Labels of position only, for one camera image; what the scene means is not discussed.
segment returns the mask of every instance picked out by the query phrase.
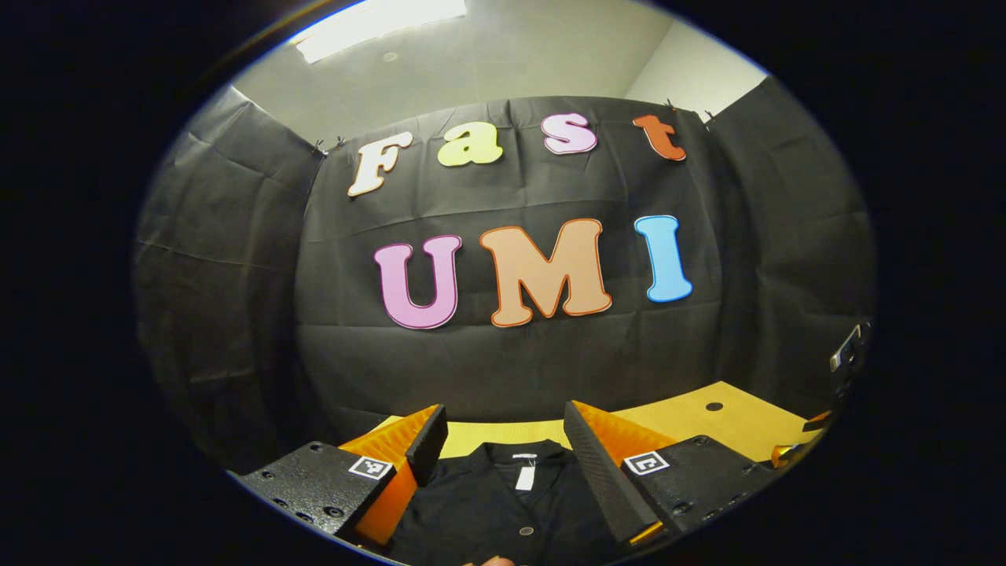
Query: white wall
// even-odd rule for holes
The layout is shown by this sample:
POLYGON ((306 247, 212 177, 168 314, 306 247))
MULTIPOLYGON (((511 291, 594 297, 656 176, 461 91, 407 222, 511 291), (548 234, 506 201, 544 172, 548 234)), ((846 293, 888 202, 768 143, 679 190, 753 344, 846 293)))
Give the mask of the white wall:
POLYGON ((757 86, 765 70, 718 39, 675 19, 625 98, 692 110, 705 122, 757 86))

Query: black fabric backdrop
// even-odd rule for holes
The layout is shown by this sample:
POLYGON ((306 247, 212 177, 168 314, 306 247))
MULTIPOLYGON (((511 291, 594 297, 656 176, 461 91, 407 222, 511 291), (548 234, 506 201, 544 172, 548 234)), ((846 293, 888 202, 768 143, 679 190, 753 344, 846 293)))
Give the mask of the black fabric backdrop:
POLYGON ((735 305, 753 348, 734 383, 810 418, 839 385, 828 359, 873 317, 876 249, 865 202, 832 140, 775 77, 708 126, 750 218, 744 252, 754 269, 743 273, 749 288, 735 305))
POLYGON ((168 151, 139 219, 140 342, 173 412, 232 469, 303 436, 292 306, 312 150, 228 87, 168 151))
POLYGON ((834 389, 828 357, 872 309, 858 192, 774 78, 707 125, 635 101, 515 99, 404 120, 327 158, 230 88, 165 163, 138 231, 141 340, 200 447, 236 471, 434 403, 457 420, 555 419, 569 399, 618 410, 725 380, 810 417, 834 389), (552 154, 540 122, 570 112, 590 120, 598 146, 552 154), (675 128, 684 161, 654 152, 632 124, 646 114, 675 128), (442 165, 444 132, 472 121, 497 127, 503 156, 442 165), (357 149, 402 131, 414 141, 380 172, 384 184, 349 198, 357 149), (650 214, 680 222, 693 285, 681 301, 646 298, 649 253, 633 222, 650 214), (604 225, 612 308, 493 327, 495 268, 479 236, 518 225, 548 254, 578 217, 604 225), (426 305, 433 269, 421 246, 445 233, 464 241, 457 313, 434 331, 400 328, 373 251, 412 245, 409 290, 426 305))
MULTIPOLYGON (((326 404, 407 414, 444 403, 453 419, 466 421, 561 418, 569 399, 623 409, 735 375, 739 368, 729 371, 735 352, 722 358, 720 368, 717 360, 724 335, 752 329, 738 327, 737 313, 722 309, 724 270, 750 271, 741 266, 749 253, 740 245, 727 248, 724 240, 728 230, 746 231, 742 208, 728 205, 736 193, 698 115, 634 101, 497 101, 427 114, 352 140, 322 164, 305 214, 296 306, 307 375, 326 404), (588 118, 598 146, 555 155, 544 146, 540 123, 570 112, 588 118), (683 162, 658 155, 633 125, 647 114, 674 126, 674 142, 688 153, 683 162), (488 164, 442 165, 437 152, 444 132, 474 121, 496 126, 503 156, 488 164), (348 197, 357 149, 403 131, 414 141, 399 150, 390 172, 381 173, 383 185, 348 197), (650 214, 679 219, 684 271, 694 287, 682 301, 646 298, 649 252, 633 222, 650 214), (551 320, 536 314, 522 327, 493 327, 495 267, 479 236, 521 226, 548 255, 562 223, 579 217, 604 226, 599 250, 612 308, 576 318, 561 311, 551 320), (373 252, 411 244, 412 301, 428 305, 433 268, 422 244, 445 233, 464 242, 456 255, 457 313, 434 331, 400 328, 384 312, 373 252)), ((525 299, 525 305, 532 304, 525 299)))

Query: binder clip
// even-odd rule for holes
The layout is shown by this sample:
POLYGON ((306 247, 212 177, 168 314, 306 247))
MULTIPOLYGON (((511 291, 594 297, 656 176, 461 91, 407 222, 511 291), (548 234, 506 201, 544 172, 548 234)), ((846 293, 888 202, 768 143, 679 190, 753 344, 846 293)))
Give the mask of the binder clip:
POLYGON ((325 143, 325 140, 318 140, 318 141, 316 141, 315 142, 315 147, 314 147, 314 149, 311 150, 311 153, 321 152, 322 155, 328 155, 327 151, 321 149, 321 144, 323 144, 323 143, 325 143))

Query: metal bracket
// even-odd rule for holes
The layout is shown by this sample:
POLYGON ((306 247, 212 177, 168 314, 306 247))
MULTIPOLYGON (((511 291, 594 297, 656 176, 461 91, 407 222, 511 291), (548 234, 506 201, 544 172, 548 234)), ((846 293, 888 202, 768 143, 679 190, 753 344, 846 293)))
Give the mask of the metal bracket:
POLYGON ((834 374, 842 366, 846 366, 852 372, 858 372, 863 367, 863 359, 866 355, 866 345, 869 339, 869 332, 872 327, 868 322, 856 325, 855 329, 845 339, 838 351, 832 355, 829 365, 831 373, 834 374))

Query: yellow table surface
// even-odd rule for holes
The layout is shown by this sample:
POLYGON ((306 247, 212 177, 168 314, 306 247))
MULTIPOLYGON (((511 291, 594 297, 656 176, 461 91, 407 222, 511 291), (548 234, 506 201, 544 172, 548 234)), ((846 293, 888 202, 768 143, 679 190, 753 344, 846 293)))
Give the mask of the yellow table surface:
MULTIPOLYGON (((807 442, 817 434, 802 431, 806 419, 724 382, 612 413, 675 440, 705 434, 756 461, 768 460, 777 444, 807 442), (723 408, 709 411, 705 408, 709 403, 722 403, 723 408)), ((400 418, 388 417, 376 428, 400 418)), ((546 438, 570 447, 561 419, 519 423, 448 421, 448 437, 441 457, 467 456, 483 442, 523 444, 546 438)))

